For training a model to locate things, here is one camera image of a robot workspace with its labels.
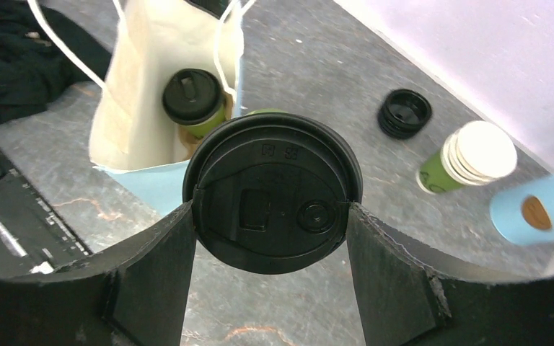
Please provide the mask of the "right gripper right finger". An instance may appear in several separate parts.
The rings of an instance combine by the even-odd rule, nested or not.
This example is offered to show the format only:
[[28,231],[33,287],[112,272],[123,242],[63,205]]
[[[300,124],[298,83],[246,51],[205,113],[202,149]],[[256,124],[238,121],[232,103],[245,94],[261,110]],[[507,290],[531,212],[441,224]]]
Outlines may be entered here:
[[466,262],[358,203],[346,241],[367,345],[554,345],[554,276]]

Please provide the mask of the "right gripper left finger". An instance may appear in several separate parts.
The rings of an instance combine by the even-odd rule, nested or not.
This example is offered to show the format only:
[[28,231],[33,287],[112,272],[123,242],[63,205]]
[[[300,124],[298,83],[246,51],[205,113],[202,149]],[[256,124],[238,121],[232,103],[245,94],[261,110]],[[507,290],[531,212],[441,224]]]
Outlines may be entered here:
[[0,345],[178,345],[195,246],[183,203],[55,272],[0,278]]

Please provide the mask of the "light blue paper bag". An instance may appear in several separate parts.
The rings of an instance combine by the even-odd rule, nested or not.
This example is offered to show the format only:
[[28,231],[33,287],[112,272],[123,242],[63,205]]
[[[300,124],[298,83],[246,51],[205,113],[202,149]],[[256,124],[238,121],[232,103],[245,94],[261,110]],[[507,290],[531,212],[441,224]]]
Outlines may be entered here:
[[225,117],[241,113],[244,34],[250,1],[116,1],[117,39],[106,76],[94,72],[47,21],[30,10],[64,55],[102,91],[89,160],[158,213],[182,202],[183,179],[199,140],[163,103],[171,78],[187,68],[216,78]]

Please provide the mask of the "black cup lid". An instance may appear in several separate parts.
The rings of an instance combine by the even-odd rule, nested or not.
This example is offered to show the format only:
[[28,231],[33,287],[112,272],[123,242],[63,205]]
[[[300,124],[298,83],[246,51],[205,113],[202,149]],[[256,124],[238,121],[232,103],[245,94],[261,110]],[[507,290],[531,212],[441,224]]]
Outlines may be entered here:
[[175,73],[162,92],[162,105],[167,116],[180,125],[202,123],[223,103],[224,94],[218,79],[196,68]]
[[229,120],[192,155],[182,200],[198,240],[247,272],[295,272],[333,253],[362,200],[361,167],[335,130],[301,115]]

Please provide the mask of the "green paper coffee cup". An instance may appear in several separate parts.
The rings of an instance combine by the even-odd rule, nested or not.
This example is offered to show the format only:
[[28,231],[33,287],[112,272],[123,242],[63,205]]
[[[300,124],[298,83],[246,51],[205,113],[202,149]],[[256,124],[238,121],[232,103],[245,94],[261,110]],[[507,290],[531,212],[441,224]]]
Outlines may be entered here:
[[207,120],[196,125],[181,125],[181,128],[195,138],[202,138],[214,128],[226,121],[225,106],[221,105],[217,111]]

